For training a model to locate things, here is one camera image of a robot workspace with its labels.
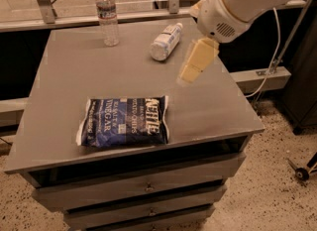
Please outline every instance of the white cable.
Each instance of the white cable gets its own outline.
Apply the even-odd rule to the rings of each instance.
[[[275,57],[276,57],[276,54],[277,54],[277,51],[278,51],[278,48],[279,48],[279,44],[280,44],[280,26],[279,26],[279,21],[278,21],[278,15],[277,15],[277,12],[276,12],[276,8],[274,7],[273,8],[273,12],[274,12],[274,15],[275,15],[275,20],[276,20],[276,25],[277,25],[277,45],[276,45],[276,49],[275,49],[275,52],[273,54],[273,57],[269,63],[269,66],[268,66],[268,69],[267,71],[269,72],[274,60],[275,60]],[[252,97],[254,95],[256,95],[258,92],[261,91],[261,89],[263,88],[268,76],[269,76],[269,73],[267,72],[265,78],[264,78],[264,81],[262,82],[262,84],[259,86],[259,88],[254,92],[254,93],[251,93],[249,95],[245,95],[246,98],[249,98],[249,97]]]

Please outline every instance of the drawer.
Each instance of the drawer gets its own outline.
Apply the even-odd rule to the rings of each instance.
[[[154,217],[165,212],[186,209],[197,205],[212,204],[219,201],[226,186],[212,186],[215,182],[206,182],[174,192],[154,193],[139,196],[133,200],[99,205],[90,209],[71,211],[64,221],[73,229],[86,229],[131,219]]]
[[[245,154],[231,154],[39,188],[33,198],[50,211],[169,190],[233,176]]]
[[[214,210],[215,208],[212,205],[203,205],[163,214],[153,218],[125,221],[118,224],[89,228],[87,231],[155,231],[171,225],[203,221],[210,217]]]

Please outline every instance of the bottle label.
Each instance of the bottle label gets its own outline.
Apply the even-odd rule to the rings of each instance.
[[[97,14],[101,20],[110,20],[117,17],[116,4],[109,5],[108,3],[97,3]]]

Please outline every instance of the gray tabletop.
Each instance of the gray tabletop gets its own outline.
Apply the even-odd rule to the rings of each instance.
[[[166,62],[149,46],[168,24],[181,22],[181,41]],[[191,40],[193,20],[119,25],[120,44],[107,48],[99,27],[52,31],[5,172],[18,173],[157,151],[253,134],[264,125],[217,59],[192,85],[176,78]],[[168,145],[97,150],[78,147],[75,135],[89,98],[169,97]]]

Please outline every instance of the black snack bag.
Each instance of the black snack bag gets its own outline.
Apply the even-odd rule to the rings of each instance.
[[[164,115],[168,97],[89,99],[76,143],[111,147],[132,144],[167,144]]]

